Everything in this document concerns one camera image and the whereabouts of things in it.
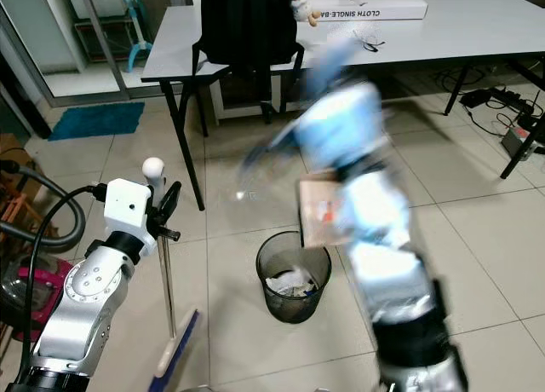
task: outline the eyeglasses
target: eyeglasses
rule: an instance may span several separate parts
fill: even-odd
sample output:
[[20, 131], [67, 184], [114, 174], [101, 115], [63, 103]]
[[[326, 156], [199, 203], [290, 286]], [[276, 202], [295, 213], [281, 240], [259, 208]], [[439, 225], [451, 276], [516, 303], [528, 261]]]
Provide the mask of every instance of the eyeglasses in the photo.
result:
[[369, 36], [367, 37], [366, 39], [363, 39], [361, 38], [358, 33], [356, 33], [356, 31], [353, 30], [353, 33], [354, 33], [354, 36], [356, 36], [356, 38], [362, 42], [362, 44], [364, 45], [364, 49], [366, 49], [367, 51], [370, 51], [372, 53], [378, 53], [378, 48], [379, 46], [383, 45], [384, 43], [386, 43], [386, 41], [383, 41], [382, 43], [377, 43], [376, 41], [375, 42], [371, 42], [370, 40], [371, 39], [375, 39], [375, 36]]

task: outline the white tiled floor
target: white tiled floor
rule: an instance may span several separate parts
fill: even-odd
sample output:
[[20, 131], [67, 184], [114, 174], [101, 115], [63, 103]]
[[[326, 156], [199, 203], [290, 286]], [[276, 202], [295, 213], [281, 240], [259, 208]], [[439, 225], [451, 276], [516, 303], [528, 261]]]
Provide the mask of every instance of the white tiled floor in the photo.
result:
[[[416, 79], [413, 83], [421, 92], [427, 87]], [[531, 96], [530, 86], [520, 89]], [[497, 138], [475, 127], [457, 104], [444, 117], [447, 98], [428, 89], [424, 96], [385, 104], [395, 113], [385, 128], [392, 133], [390, 158], [414, 206], [415, 242], [445, 280], [448, 324], [461, 346], [471, 390], [543, 391], [545, 162], [532, 158], [501, 180], [508, 158]], [[496, 112], [489, 111], [474, 110], [486, 127], [495, 126]], [[52, 110], [48, 122], [58, 121], [61, 113]], [[205, 212], [197, 209], [161, 98], [146, 101], [132, 135], [33, 139], [27, 146], [67, 189], [114, 177], [141, 181], [141, 161], [149, 155], [162, 156], [170, 180], [182, 182], [181, 201], [169, 224], [182, 234], [182, 242], [171, 246], [176, 311], [181, 317], [195, 304], [204, 319], [172, 390], [210, 383], [219, 392], [313, 392], [318, 387], [371, 392], [377, 379], [374, 347], [341, 248], [340, 253], [330, 249], [330, 283], [316, 314], [304, 324], [276, 321], [261, 295], [257, 249], [296, 224], [295, 182], [309, 163], [296, 155], [274, 169], [261, 167], [240, 201], [237, 171], [249, 149], [287, 119], [272, 126], [258, 118], [224, 121], [220, 128], [209, 121], [210, 137], [204, 140], [192, 104], [188, 116]], [[102, 204], [83, 197], [81, 203], [88, 214], [86, 233], [78, 248], [63, 255], [74, 262], [92, 239], [103, 237]], [[66, 212], [55, 221], [61, 232], [70, 228]], [[90, 390], [146, 390], [164, 346], [157, 258], [149, 257], [136, 270]], [[19, 346], [13, 342], [3, 360], [2, 389], [13, 379]]]

